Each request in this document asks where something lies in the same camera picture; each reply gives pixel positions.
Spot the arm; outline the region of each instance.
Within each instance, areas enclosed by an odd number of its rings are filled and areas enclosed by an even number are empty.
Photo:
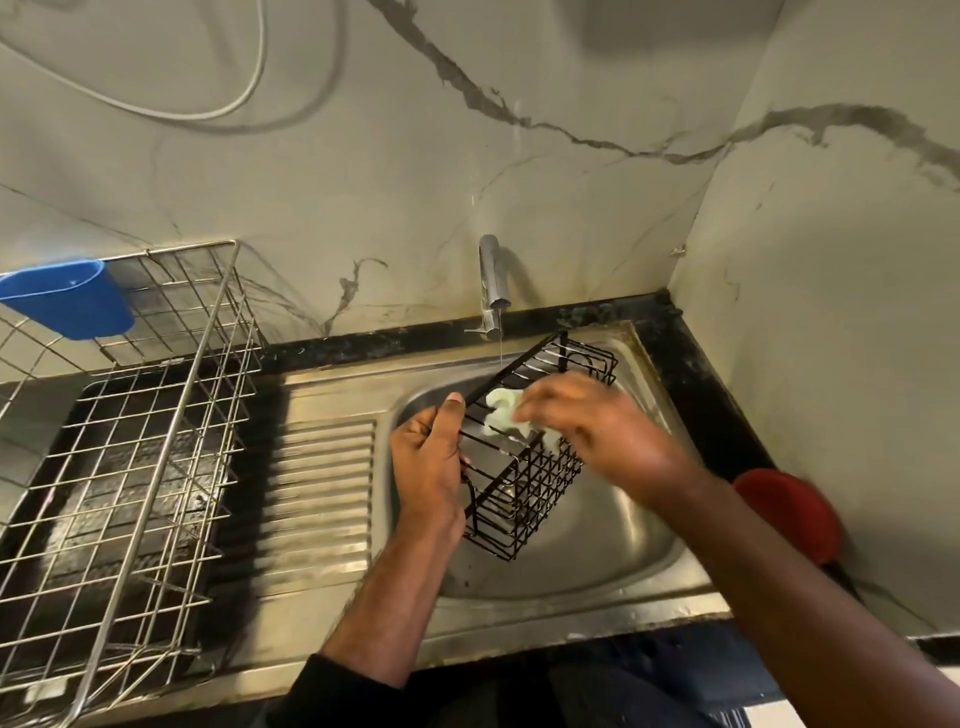
[[[960,726],[960,689],[692,462],[626,394],[586,376],[529,387],[519,422],[558,429],[686,541],[810,728]]]
[[[420,412],[391,438],[400,517],[320,654],[402,688],[413,669],[453,549],[466,518],[457,500],[458,435],[464,399]]]
[[[397,699],[466,518],[457,500],[464,399],[447,397],[391,437],[400,515],[363,585],[294,687],[268,716],[290,728],[396,719]]]

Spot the red object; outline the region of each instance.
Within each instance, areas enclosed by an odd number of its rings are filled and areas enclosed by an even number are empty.
[[[813,563],[836,561],[843,529],[827,499],[809,483],[780,471],[759,468],[733,482],[733,489]]]

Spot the marble wall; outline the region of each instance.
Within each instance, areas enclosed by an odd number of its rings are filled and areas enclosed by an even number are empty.
[[[791,0],[671,282],[904,633],[960,627],[960,6]]]
[[[655,290],[780,0],[268,0],[231,116],[111,109],[0,53],[0,268],[237,237],[276,339],[478,312],[499,236],[517,306]],[[117,98],[221,106],[253,0],[0,0],[0,35]],[[293,304],[315,320],[283,315]]]

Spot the black sleeve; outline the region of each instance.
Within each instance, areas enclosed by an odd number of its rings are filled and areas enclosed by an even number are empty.
[[[403,710],[403,693],[378,683],[323,655],[311,655],[297,682],[267,713],[270,728],[374,725],[396,721]]]

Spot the hand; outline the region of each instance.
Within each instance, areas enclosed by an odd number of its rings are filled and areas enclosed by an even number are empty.
[[[439,409],[424,409],[390,437],[400,517],[421,527],[449,528],[457,540],[467,527],[457,498],[464,410],[463,396],[453,392]]]
[[[645,505],[702,472],[629,395],[579,372],[527,387],[514,421],[559,430],[586,463]]]

